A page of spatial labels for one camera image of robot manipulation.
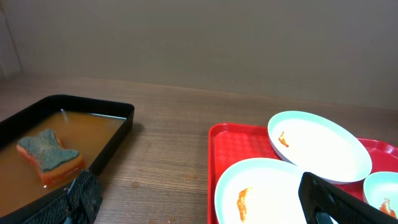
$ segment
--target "wooden table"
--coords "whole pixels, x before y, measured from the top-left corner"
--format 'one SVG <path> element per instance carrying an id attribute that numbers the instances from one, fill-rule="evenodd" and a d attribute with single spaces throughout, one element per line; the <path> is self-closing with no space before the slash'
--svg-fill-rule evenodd
<path id="1" fill-rule="evenodd" d="M 300 110 L 398 145 L 396 110 L 92 78 L 1 80 L 0 120 L 60 93 L 136 107 L 133 132 L 99 177 L 104 200 L 96 223 L 206 223 L 207 134 L 216 123 L 267 126 L 280 111 Z"/>

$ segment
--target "plate rim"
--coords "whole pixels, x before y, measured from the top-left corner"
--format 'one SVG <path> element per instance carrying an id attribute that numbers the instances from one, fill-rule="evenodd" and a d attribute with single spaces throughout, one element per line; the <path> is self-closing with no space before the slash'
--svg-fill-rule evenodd
<path id="1" fill-rule="evenodd" d="M 255 162 L 253 164 L 253 167 L 258 167 L 257 164 L 263 164 L 263 163 L 266 164 L 267 162 L 275 162 L 275 163 L 283 164 L 284 166 L 288 166 L 288 167 L 293 168 L 294 170 L 296 170 L 295 172 L 301 173 L 300 179 L 302 178 L 302 174 L 304 173 L 304 170 L 302 170 L 301 168 L 299 168 L 295 164 L 291 164 L 289 162 L 285 162 L 285 161 L 278 160 L 278 159 L 271 159 L 271 158 L 265 158 L 265 157 L 244 159 L 242 161 L 234 163 L 233 165 L 229 166 L 223 172 L 223 174 L 220 176 L 220 178 L 217 181 L 217 185 L 216 185 L 216 189 L 215 189 L 215 193 L 214 193 L 214 202 L 213 203 L 214 203 L 214 206 L 215 206 L 216 217 L 217 217 L 217 220 L 218 220 L 219 224 L 224 224 L 225 223 L 223 217 L 220 216 L 222 214 L 222 208 L 221 208 L 222 205 L 218 205 L 217 204 L 217 198 L 221 197 L 221 196 L 218 196 L 218 195 L 220 195 L 220 194 L 222 195 L 222 193 L 220 192 L 220 187 L 222 187 L 222 189 L 224 189 L 225 186 L 227 186 L 227 184 L 228 184 L 228 180 L 231 179 L 231 178 L 227 179 L 226 175 L 228 175 L 229 172 L 232 172 L 232 170 L 238 169 L 240 166 L 243 166 L 242 164 L 245 164 L 245 163 L 250 164 L 250 163 L 253 163 L 253 162 Z"/>
<path id="2" fill-rule="evenodd" d="M 275 152 L 278 154 L 278 156 L 283 160 L 283 161 L 287 161 L 290 162 L 292 164 L 297 163 L 297 160 L 292 158 L 291 156 L 289 157 L 288 154 L 283 154 L 280 149 L 277 147 L 277 145 L 274 143 L 274 140 L 271 138 L 271 134 L 273 129 L 276 127 L 276 125 L 285 120 L 285 119 L 280 119 L 281 116 L 287 116 L 287 115 L 293 115 L 290 116 L 291 119 L 303 119 L 306 121 L 310 121 L 310 122 L 315 122 L 315 121 L 320 121 L 320 122 L 316 122 L 317 124 L 320 124 L 328 129 L 330 129 L 331 131 L 333 131 L 334 133 L 336 133 L 337 135 L 341 136 L 344 140 L 348 141 L 350 144 L 354 144 L 354 147 L 358 147 L 361 148 L 361 150 L 364 152 L 364 155 L 366 156 L 366 161 L 364 161 L 367 166 L 366 169 L 364 171 L 364 174 L 359 176 L 357 179 L 353 179 L 353 180 L 347 180 L 347 179 L 328 179 L 327 177 L 324 177 L 323 175 L 318 175 L 314 172 L 314 170 L 308 170 L 309 172 L 314 173 L 315 175 L 321 177 L 322 179 L 325 179 L 326 181 L 330 182 L 331 184 L 349 184 L 349 183 L 353 183 L 353 182 L 357 182 L 360 180 L 365 179 L 371 172 L 372 172 L 372 168 L 373 168 L 373 163 L 372 163 L 372 159 L 371 156 L 369 155 L 368 150 L 366 150 L 366 148 L 362 145 L 362 143 L 359 141 L 358 138 L 356 138 L 354 135 L 352 135 L 349 131 L 347 131 L 345 128 L 341 127 L 339 124 L 336 124 L 335 122 L 324 118 L 322 116 L 313 114 L 313 113 L 308 113 L 308 112 L 304 112 L 304 111 L 283 111 L 280 113 L 275 114 L 268 122 L 268 137 L 269 140 L 271 142 L 271 146 L 272 148 L 275 150 Z"/>

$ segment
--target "food residue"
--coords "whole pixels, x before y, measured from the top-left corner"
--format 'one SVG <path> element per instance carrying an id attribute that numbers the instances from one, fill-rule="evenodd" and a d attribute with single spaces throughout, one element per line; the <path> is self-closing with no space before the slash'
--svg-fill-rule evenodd
<path id="1" fill-rule="evenodd" d="M 279 136 L 279 141 L 280 141 L 280 143 L 282 143 L 284 146 L 289 147 L 289 145 L 286 143 L 285 132 L 284 132 L 284 131 L 282 131 L 282 134 Z"/>
<path id="2" fill-rule="evenodd" d="M 239 209 L 239 214 L 241 216 L 241 221 L 243 223 L 246 221 L 246 215 L 248 214 L 248 210 L 246 208 L 246 195 L 251 189 L 252 187 L 240 191 L 238 201 L 236 202 L 236 205 Z"/>
<path id="3" fill-rule="evenodd" d="M 385 214 L 397 218 L 397 215 L 393 209 L 390 208 L 390 199 L 385 198 L 383 204 L 380 207 L 380 211 L 384 212 Z"/>

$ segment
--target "black tray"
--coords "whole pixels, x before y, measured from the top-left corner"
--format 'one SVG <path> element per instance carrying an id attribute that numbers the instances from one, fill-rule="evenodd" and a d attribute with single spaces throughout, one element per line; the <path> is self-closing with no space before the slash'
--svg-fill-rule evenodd
<path id="1" fill-rule="evenodd" d="M 134 106 L 127 103 L 117 103 L 105 100 L 94 100 L 78 96 L 52 95 L 48 96 L 26 109 L 14 114 L 8 119 L 0 122 L 0 150 L 21 137 L 26 131 L 33 128 L 37 123 L 43 121 L 51 114 L 64 109 L 65 111 L 76 111 L 83 113 L 94 113 L 108 116 L 125 118 L 123 124 L 115 132 L 103 150 L 98 154 L 89 170 L 99 175 L 106 163 L 109 161 L 121 141 L 132 127 Z M 20 223 L 40 210 L 51 200 L 65 194 L 66 184 L 34 202 L 0 218 L 0 223 Z"/>

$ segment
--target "white oval plate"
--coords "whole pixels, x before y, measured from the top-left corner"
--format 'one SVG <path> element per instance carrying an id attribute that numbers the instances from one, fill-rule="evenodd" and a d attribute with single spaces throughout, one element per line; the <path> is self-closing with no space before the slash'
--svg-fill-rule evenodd
<path id="1" fill-rule="evenodd" d="M 390 209 L 398 213 L 398 173 L 376 172 L 369 175 L 363 184 L 364 201 L 380 209 L 385 199 L 390 200 Z"/>
<path id="2" fill-rule="evenodd" d="M 307 223 L 299 199 L 302 176 L 303 171 L 297 166 L 276 159 L 255 158 L 235 163 L 216 186 L 218 223 L 242 224 L 236 203 L 240 191 L 249 187 L 262 198 L 261 204 L 254 207 L 261 214 L 255 223 Z"/>
<path id="3" fill-rule="evenodd" d="M 282 132 L 289 147 L 279 141 Z M 270 119 L 268 133 L 280 158 L 332 184 L 363 180 L 372 171 L 369 153 L 358 139 L 321 116 L 281 112 Z"/>

